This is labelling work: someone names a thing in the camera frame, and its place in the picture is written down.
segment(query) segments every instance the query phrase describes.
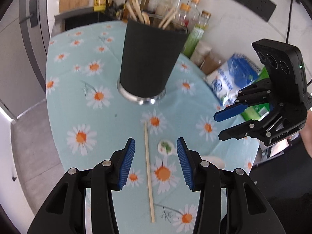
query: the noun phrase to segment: camera lens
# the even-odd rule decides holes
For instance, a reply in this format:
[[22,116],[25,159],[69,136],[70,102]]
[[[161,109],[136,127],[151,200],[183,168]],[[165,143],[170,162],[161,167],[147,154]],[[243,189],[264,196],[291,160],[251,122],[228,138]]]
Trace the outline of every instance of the camera lens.
[[287,64],[283,61],[280,62],[280,67],[282,69],[282,71],[284,71],[286,74],[289,74],[289,67],[287,66]]
[[276,60],[273,58],[273,56],[267,55],[267,57],[268,57],[268,60],[269,60],[269,63],[271,64],[271,66],[273,68],[277,68],[278,64],[277,64]]
[[266,57],[263,55],[263,53],[258,52],[258,55],[259,55],[260,61],[262,61],[262,62],[266,61]]

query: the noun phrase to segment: wooden chopstick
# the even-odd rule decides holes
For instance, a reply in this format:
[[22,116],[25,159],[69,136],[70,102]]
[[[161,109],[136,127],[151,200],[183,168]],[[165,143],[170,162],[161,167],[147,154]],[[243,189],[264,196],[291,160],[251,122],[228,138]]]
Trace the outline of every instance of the wooden chopstick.
[[163,20],[161,20],[160,24],[158,25],[158,28],[161,28],[163,26],[163,24],[165,23],[165,21],[170,17],[170,15],[174,12],[175,7],[171,8],[167,15],[165,15],[165,17],[163,18]]
[[154,202],[152,194],[151,170],[149,166],[149,136],[147,131],[147,122],[144,122],[144,137],[145,137],[145,154],[146,154],[146,170],[147,170],[147,183],[149,187],[149,207],[151,210],[152,222],[155,222]]
[[126,7],[127,7],[127,9],[129,10],[129,13],[130,13],[132,19],[133,19],[134,21],[137,21],[136,15],[135,15],[135,13],[134,13],[134,11],[133,11],[133,9],[132,9],[132,7],[131,7],[131,5],[130,5],[129,2],[126,3]]
[[175,11],[166,21],[166,23],[163,25],[163,30],[166,29],[166,27],[170,24],[170,22],[174,19],[175,15],[177,14],[177,11]]
[[144,18],[145,24],[149,26],[149,25],[150,25],[149,15],[147,15],[147,13],[143,11],[143,12],[142,12],[142,16],[143,16],[143,18]]
[[135,12],[138,14],[138,19],[141,23],[144,24],[144,18],[142,17],[142,13],[140,10],[140,5],[138,4],[138,0],[132,0],[133,7],[135,8]]

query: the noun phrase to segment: table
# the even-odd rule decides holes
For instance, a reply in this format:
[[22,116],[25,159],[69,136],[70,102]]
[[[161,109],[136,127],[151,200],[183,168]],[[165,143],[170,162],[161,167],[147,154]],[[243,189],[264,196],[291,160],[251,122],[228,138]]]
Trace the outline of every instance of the table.
[[[218,100],[202,80],[204,74],[182,54],[154,105],[139,106],[117,91],[126,24],[98,23],[64,32],[50,40],[47,106],[52,134],[65,170],[93,168],[135,139],[135,156],[126,186],[113,192],[117,224],[123,233],[191,233],[199,193],[185,184],[176,141],[213,156],[217,164],[249,173],[259,143],[256,139],[222,142],[218,133],[243,122],[241,116],[214,122]],[[156,223],[150,220],[145,162],[144,122],[148,122],[152,192]],[[86,211],[90,212],[90,191]],[[222,217],[226,195],[222,191]],[[90,214],[86,216],[90,233]]]

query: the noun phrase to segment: sink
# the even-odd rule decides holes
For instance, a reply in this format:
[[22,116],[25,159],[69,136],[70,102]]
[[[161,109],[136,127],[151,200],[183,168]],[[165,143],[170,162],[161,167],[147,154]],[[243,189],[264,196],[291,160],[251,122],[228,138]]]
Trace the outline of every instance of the sink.
[[116,19],[111,16],[105,15],[102,12],[89,12],[85,14],[75,15],[64,19],[65,31],[80,26],[87,26],[94,23],[107,22],[113,20]]

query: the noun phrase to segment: blue plastic bag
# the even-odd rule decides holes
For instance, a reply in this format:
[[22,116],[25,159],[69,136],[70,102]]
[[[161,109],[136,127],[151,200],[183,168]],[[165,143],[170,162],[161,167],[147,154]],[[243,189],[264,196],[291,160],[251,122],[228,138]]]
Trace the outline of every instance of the blue plastic bag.
[[238,91],[256,80],[259,73],[260,69],[251,60],[235,53],[204,80],[224,106],[233,104]]

